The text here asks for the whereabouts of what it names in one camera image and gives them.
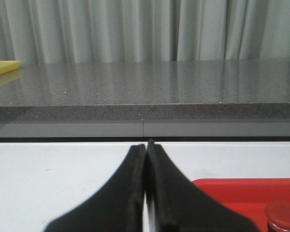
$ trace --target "gray curtain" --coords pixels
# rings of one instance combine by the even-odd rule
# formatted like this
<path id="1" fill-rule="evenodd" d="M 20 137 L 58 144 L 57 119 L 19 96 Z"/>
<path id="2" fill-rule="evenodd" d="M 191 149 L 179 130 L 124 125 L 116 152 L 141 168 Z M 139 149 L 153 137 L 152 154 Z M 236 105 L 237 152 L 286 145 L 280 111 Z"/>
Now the gray curtain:
<path id="1" fill-rule="evenodd" d="M 290 58 L 290 0 L 0 0 L 0 60 Z"/>

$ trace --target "gray granite countertop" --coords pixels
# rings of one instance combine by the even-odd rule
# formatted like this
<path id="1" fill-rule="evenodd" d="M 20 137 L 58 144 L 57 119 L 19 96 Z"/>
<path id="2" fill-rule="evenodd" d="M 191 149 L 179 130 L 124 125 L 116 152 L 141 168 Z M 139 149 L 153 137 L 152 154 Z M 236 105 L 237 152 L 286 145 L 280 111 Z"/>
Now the gray granite countertop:
<path id="1" fill-rule="evenodd" d="M 0 123 L 222 119 L 290 120 L 290 59 L 45 64 L 0 76 Z"/>

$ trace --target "red tray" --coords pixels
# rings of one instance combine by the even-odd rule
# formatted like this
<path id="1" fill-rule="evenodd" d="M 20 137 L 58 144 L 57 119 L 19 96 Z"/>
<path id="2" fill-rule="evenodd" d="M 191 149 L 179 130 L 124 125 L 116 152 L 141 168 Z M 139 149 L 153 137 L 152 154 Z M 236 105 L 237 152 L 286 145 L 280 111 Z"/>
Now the red tray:
<path id="1" fill-rule="evenodd" d="M 222 205 L 253 220 L 262 232 L 267 232 L 266 204 L 290 202 L 290 178 L 198 179 L 193 184 Z"/>

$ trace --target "countertop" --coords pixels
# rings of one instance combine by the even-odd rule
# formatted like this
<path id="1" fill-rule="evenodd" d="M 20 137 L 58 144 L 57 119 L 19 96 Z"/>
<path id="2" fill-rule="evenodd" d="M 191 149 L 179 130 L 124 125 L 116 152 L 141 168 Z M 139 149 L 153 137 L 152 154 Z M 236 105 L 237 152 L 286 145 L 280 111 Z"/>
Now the countertop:
<path id="1" fill-rule="evenodd" d="M 290 59 L 23 65 L 0 80 L 5 83 L 0 85 L 0 128 L 112 123 L 135 125 L 129 130 L 142 131 L 124 137 L 140 137 L 177 136 L 171 129 L 150 134 L 166 123 L 179 123 L 180 128 L 183 123 L 188 128 L 221 122 L 290 125 Z M 83 136 L 104 137 L 90 132 Z M 191 131 L 178 136 L 207 135 Z"/>

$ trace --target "yellow tray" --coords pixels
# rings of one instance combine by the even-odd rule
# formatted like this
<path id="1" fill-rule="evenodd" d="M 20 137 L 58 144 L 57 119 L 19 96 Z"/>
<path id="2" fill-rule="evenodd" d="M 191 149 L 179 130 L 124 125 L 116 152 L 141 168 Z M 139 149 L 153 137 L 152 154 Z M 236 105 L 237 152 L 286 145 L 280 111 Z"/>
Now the yellow tray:
<path id="1" fill-rule="evenodd" d="M 0 61 L 0 74 L 7 73 L 11 70 L 18 69 L 21 60 Z"/>

